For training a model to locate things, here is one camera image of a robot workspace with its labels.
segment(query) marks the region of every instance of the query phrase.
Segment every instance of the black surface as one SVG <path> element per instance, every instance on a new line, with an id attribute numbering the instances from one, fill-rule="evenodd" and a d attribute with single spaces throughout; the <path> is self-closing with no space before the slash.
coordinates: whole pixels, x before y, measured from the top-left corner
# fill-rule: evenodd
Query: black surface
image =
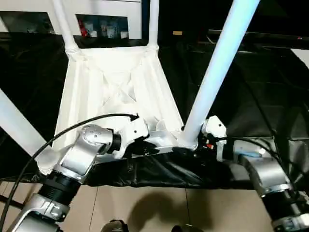
<path id="1" fill-rule="evenodd" d="M 143 45 L 143 41 L 85 40 L 80 47 Z M 211 58 L 211 44 L 162 46 L 159 58 L 185 121 Z M 60 36 L 0 35 L 4 60 L 0 88 L 14 101 L 45 139 L 53 136 L 68 59 Z M 309 70 L 289 49 L 242 46 L 211 109 L 227 126 L 229 136 L 276 139 L 281 156 L 308 171 Z M 4 132 L 0 142 L 0 178 L 14 180 L 27 156 Z M 217 163 L 205 154 L 194 159 L 164 154 L 96 166 L 91 186 L 173 186 L 181 188 L 251 188 L 242 169 Z M 306 178 L 288 165 L 301 189 Z M 36 165 L 24 181 L 41 181 Z"/>

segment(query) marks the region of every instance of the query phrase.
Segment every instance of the wire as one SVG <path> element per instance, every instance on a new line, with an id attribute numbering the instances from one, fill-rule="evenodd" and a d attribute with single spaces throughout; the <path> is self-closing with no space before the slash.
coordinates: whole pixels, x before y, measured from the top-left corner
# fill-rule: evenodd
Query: wire
<path id="1" fill-rule="evenodd" d="M 27 162 L 27 164 L 24 166 L 23 170 L 21 171 L 21 173 L 19 174 L 16 182 L 14 183 L 13 187 L 12 187 L 12 190 L 10 192 L 10 195 L 5 203 L 5 206 L 4 206 L 4 209 L 3 209 L 3 212 L 2 212 L 2 215 L 1 215 L 1 219 L 0 219 L 0 232 L 3 231 L 3 226 L 4 226 L 4 223 L 5 223 L 5 218 L 6 218 L 6 215 L 8 213 L 8 210 L 9 210 L 9 207 L 10 207 L 10 203 L 13 199 L 13 196 L 17 190 L 17 187 L 27 169 L 27 167 L 34 161 L 34 159 L 45 149 L 47 148 L 49 145 L 51 145 L 51 143 L 53 141 L 55 141 L 56 139 L 58 139 L 60 136 L 64 135 L 65 133 L 71 131 L 72 129 L 75 129 L 81 125 L 84 125 L 88 122 L 92 122 L 92 121 L 95 121 L 95 120 L 98 120 L 98 119 L 102 119 L 102 118 L 106 118 L 106 117 L 115 117 L 115 116 L 125 116 L 125 117 L 130 117 L 131 120 L 134 120 L 136 118 L 138 118 L 138 116 L 136 115 L 131 115 L 131 114 L 107 114 L 107 115 L 100 115 L 100 116 L 96 116 L 96 117 L 92 117 L 90 119 L 87 119 L 85 121 L 82 121 L 82 122 L 79 122 L 79 123 L 76 123 L 75 125 L 73 126 L 70 126 L 69 128 L 66 128 L 65 130 L 63 130 L 62 132 L 58 133 L 57 135 L 55 135 L 50 141 L 48 141 L 47 143 L 45 143 L 43 146 L 41 146 L 34 154 L 33 156 L 30 158 L 30 160 Z"/>
<path id="2" fill-rule="evenodd" d="M 216 44 L 214 41 L 212 41 L 212 40 L 208 37 L 208 35 L 206 35 L 206 38 L 208 39 L 208 41 L 209 41 L 211 44 Z"/>
<path id="3" fill-rule="evenodd" d="M 278 163 L 279 165 L 282 167 L 282 169 L 284 170 L 284 167 L 282 166 L 282 162 L 280 160 L 280 158 L 282 160 L 284 160 L 285 162 L 288 162 L 289 164 L 291 164 L 294 168 L 296 168 L 307 180 L 309 180 L 309 177 L 308 177 L 308 174 L 305 173 L 304 171 L 301 170 L 301 168 L 294 162 L 290 161 L 289 159 L 286 159 L 286 158 L 282 158 L 282 157 L 279 157 L 279 154 L 269 148 L 267 148 L 266 146 L 264 146 L 263 144 L 259 143 L 259 142 L 256 142 L 256 141 L 253 141 L 251 139 L 247 139 L 247 138 L 238 138 L 238 137 L 222 137 L 222 138 L 216 138 L 216 141 L 220 141 L 220 140 L 240 140 L 240 141 L 245 141 L 245 142 L 248 142 L 248 143 L 251 143 L 251 144 L 254 144 L 254 145 L 257 145 L 257 146 L 260 146 L 261 148 L 263 148 L 265 151 L 267 151 Z M 284 170 L 284 172 L 286 173 L 286 175 L 289 177 L 292 185 L 293 185 L 293 188 L 296 189 L 296 186 L 295 186 L 295 182 L 292 181 L 290 175 L 288 174 L 288 172 L 286 170 Z"/>

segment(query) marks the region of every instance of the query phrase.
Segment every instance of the black cable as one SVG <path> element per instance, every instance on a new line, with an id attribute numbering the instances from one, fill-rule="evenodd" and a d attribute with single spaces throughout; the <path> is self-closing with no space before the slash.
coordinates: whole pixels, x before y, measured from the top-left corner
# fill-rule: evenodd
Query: black cable
<path id="1" fill-rule="evenodd" d="M 10 192 L 10 195 L 6 201 L 6 204 L 4 206 L 4 209 L 3 209 L 3 212 L 2 212 L 2 215 L 1 215 L 1 219 L 0 219 L 0 232 L 3 231 L 3 226 L 4 226 L 4 223 L 5 223 L 5 218 L 6 218 L 6 215 L 7 215 L 7 212 L 9 210 L 9 207 L 10 207 L 10 203 L 13 199 L 13 196 L 17 190 L 17 187 L 24 175 L 24 172 L 26 171 L 27 167 L 34 161 L 34 159 L 45 149 L 47 148 L 49 145 L 52 144 L 53 141 L 55 141 L 56 139 L 58 139 L 60 136 L 62 136 L 63 134 L 69 132 L 70 130 L 72 129 L 75 129 L 83 124 L 86 124 L 88 122 L 92 122 L 92 121 L 95 121 L 95 120 L 98 120 L 98 119 L 102 119 L 102 118 L 106 118 L 106 117 L 115 117 L 115 116 L 125 116 L 125 117 L 130 117 L 131 121 L 138 118 L 138 116 L 136 115 L 131 115 L 131 114 L 107 114 L 107 115 L 100 115 L 100 116 L 96 116 L 96 117 L 93 117 L 93 118 L 90 118 L 90 119 L 87 119 L 85 121 L 82 121 L 82 122 L 79 122 L 79 123 L 76 123 L 75 125 L 69 127 L 69 128 L 66 128 L 65 130 L 63 130 L 62 132 L 58 133 L 57 135 L 55 135 L 50 141 L 48 141 L 47 143 L 45 143 L 43 146 L 41 146 L 34 154 L 33 156 L 30 158 L 30 160 L 27 162 L 27 164 L 24 166 L 23 170 L 21 171 L 21 173 L 19 174 L 16 182 L 14 183 L 13 187 L 12 187 L 12 190 Z"/>
<path id="2" fill-rule="evenodd" d="M 259 143 L 259 142 L 256 142 L 256 141 L 253 141 L 251 139 L 248 139 L 248 138 L 241 138 L 241 137 L 222 137 L 222 138 L 216 138 L 216 141 L 220 141 L 220 140 L 240 140 L 240 141 L 245 141 L 245 142 L 248 142 L 248 143 L 251 143 L 251 144 L 254 144 L 254 145 L 257 145 L 261 148 L 263 148 L 265 151 L 267 151 L 278 163 L 279 165 L 282 167 L 282 169 L 284 170 L 284 167 L 282 165 L 282 162 L 281 160 L 279 159 L 279 154 L 269 148 L 267 148 L 266 146 L 264 146 L 263 144 Z M 307 178 L 309 180 L 309 177 L 308 175 L 303 172 L 301 170 L 301 168 L 298 167 L 298 165 L 292 161 L 290 161 L 289 159 L 283 159 L 281 157 L 282 160 L 290 163 L 291 165 L 293 165 L 305 178 Z M 296 186 L 295 186 L 295 183 L 292 181 L 288 171 L 284 170 L 284 172 L 286 173 L 286 175 L 289 177 L 292 185 L 293 185 L 293 188 L 296 190 Z"/>
<path id="3" fill-rule="evenodd" d="M 7 201 L 8 201 L 8 198 L 7 198 L 7 197 L 5 197 L 5 196 L 3 196 L 3 195 L 0 195 L 0 202 L 6 203 Z M 15 208 L 17 208 L 17 209 L 22 210 L 22 209 L 24 208 L 25 205 L 22 204 L 22 203 L 19 203 L 19 202 L 16 202 L 16 201 L 11 200 L 10 206 L 13 206 L 13 207 L 15 207 Z"/>

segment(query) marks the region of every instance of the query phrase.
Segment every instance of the white plastic base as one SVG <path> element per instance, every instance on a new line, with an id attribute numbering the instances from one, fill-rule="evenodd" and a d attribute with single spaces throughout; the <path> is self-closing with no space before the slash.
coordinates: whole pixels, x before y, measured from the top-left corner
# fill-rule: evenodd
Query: white plastic base
<path id="1" fill-rule="evenodd" d="M 109 113 L 138 113 L 151 133 L 180 131 L 183 122 L 155 50 L 96 48 L 70 55 L 56 133 Z M 118 131 L 128 122 L 128 118 L 113 117 L 93 123 Z M 53 148 L 71 144 L 76 132 L 59 138 Z"/>

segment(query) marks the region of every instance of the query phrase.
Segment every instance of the cabinet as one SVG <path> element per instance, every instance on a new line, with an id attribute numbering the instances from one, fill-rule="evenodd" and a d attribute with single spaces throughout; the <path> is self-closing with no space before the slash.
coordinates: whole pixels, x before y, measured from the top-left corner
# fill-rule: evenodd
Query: cabinet
<path id="1" fill-rule="evenodd" d="M 127 30 L 130 39 L 141 38 L 141 0 L 63 0 L 62 2 L 74 35 L 82 35 L 81 28 L 91 29 L 89 24 L 93 24 L 98 36 L 101 35 L 101 29 L 113 25 L 119 35 L 121 31 L 125 35 Z M 46 29 L 46 32 L 61 34 L 52 0 L 3 0 L 0 1 L 0 17 L 0 31 L 41 33 L 42 30 L 35 28 L 47 28 L 50 24 L 52 29 Z M 79 23 L 83 19 L 86 20 L 83 22 L 86 25 L 81 26 Z M 35 20 L 37 25 L 31 27 Z"/>

